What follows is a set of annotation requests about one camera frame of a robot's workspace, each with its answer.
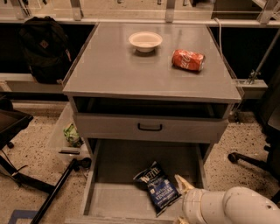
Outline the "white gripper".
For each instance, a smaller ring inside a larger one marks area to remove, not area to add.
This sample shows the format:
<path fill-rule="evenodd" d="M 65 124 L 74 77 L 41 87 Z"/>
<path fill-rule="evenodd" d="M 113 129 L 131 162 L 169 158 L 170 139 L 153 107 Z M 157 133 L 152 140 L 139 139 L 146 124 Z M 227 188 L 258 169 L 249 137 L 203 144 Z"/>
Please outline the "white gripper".
<path fill-rule="evenodd" d="M 182 211 L 185 216 L 178 217 L 172 224 L 207 224 L 201 212 L 202 196 L 204 189 L 194 188 L 186 179 L 176 174 L 175 179 L 179 190 L 185 194 Z"/>

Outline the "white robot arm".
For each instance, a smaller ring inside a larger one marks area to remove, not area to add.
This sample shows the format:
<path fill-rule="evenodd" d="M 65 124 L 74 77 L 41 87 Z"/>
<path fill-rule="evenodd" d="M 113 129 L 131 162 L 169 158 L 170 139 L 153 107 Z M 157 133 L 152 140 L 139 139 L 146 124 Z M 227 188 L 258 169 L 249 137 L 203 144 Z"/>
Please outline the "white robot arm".
<path fill-rule="evenodd" d="M 199 189 L 176 174 L 183 193 L 184 224 L 280 224 L 280 209 L 275 202 L 247 187 L 226 191 Z"/>

